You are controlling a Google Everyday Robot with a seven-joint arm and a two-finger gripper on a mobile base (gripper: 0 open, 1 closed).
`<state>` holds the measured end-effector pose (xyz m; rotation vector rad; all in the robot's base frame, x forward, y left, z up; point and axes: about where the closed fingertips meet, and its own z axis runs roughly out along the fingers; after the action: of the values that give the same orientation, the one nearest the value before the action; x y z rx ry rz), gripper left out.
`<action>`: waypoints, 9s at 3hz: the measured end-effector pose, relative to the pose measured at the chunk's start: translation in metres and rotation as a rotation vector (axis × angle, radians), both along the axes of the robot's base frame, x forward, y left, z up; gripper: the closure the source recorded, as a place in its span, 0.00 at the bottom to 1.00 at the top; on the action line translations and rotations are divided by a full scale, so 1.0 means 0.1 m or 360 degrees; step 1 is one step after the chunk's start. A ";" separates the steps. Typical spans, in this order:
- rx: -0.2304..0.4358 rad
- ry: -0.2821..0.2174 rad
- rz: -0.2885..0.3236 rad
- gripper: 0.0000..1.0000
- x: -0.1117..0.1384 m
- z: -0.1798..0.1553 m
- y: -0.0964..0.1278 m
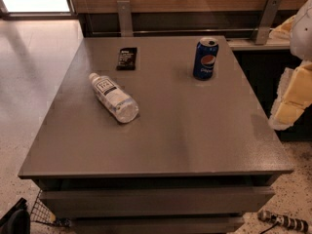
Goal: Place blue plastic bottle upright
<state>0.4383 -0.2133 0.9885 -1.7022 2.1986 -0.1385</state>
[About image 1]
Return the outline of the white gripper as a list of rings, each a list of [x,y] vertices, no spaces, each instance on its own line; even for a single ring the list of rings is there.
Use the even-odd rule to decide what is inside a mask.
[[[295,16],[273,28],[269,37],[290,39],[291,53],[302,60],[309,60],[303,61],[296,69],[287,67],[280,78],[269,126],[283,131],[291,127],[312,104],[312,0],[307,0]]]

